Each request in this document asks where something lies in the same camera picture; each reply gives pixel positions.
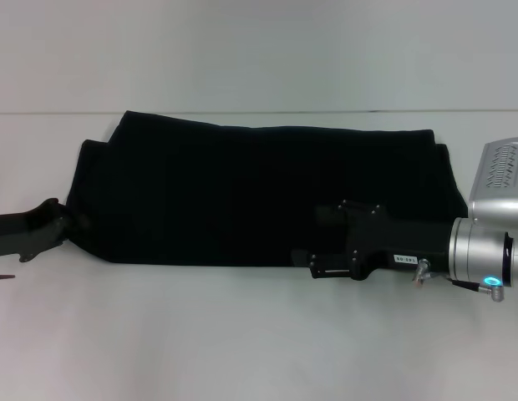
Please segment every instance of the white surface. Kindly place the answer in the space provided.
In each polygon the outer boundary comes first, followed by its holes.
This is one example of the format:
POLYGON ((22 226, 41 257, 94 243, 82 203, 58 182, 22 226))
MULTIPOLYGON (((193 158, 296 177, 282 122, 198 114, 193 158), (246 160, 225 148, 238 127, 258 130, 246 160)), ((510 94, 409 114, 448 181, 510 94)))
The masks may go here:
MULTIPOLYGON (((197 115, 218 124, 433 128, 464 194, 518 113, 197 115)), ((0 213, 63 199, 115 115, 0 116, 0 213)), ((410 276, 110 265, 66 244, 0 257, 0 400, 518 400, 518 289, 502 304, 410 276)))
POLYGON ((518 0, 0 0, 0 112, 518 109, 518 0))

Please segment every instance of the blue indicator light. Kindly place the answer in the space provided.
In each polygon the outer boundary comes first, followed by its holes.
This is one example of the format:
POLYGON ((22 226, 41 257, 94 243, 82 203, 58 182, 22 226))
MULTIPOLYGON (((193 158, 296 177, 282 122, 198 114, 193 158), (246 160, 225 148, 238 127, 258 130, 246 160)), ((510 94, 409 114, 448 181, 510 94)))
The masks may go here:
POLYGON ((484 279, 484 283, 488 286, 500 286, 502 284, 502 281, 495 277, 486 277, 484 279))

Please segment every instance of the ventilation grille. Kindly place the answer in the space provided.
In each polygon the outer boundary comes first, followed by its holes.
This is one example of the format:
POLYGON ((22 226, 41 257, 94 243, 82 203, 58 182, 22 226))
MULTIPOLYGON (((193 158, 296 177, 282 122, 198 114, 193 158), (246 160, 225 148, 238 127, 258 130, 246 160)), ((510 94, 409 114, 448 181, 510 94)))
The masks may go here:
POLYGON ((490 161, 485 186, 488 188, 510 188, 515 185, 518 165, 518 144, 511 143, 495 149, 490 161))

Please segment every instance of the label sticker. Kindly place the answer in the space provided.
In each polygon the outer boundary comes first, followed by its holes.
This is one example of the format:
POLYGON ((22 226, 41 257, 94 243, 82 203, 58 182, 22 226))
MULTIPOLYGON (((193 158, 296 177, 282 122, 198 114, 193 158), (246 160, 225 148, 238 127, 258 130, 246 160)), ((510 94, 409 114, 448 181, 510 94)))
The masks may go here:
POLYGON ((419 264, 419 261, 415 256, 394 255, 394 261, 397 263, 409 263, 411 265, 419 264))

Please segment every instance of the black cloth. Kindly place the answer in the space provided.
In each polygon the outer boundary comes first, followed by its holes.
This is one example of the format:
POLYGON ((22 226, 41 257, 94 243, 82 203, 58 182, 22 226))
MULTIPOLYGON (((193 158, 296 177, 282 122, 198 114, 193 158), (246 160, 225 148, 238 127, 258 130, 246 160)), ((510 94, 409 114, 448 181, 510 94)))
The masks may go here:
POLYGON ((395 218, 466 216, 431 130, 243 128, 125 113, 84 142, 68 198, 70 239, 119 263, 290 266, 321 247, 314 208, 341 200, 395 218))

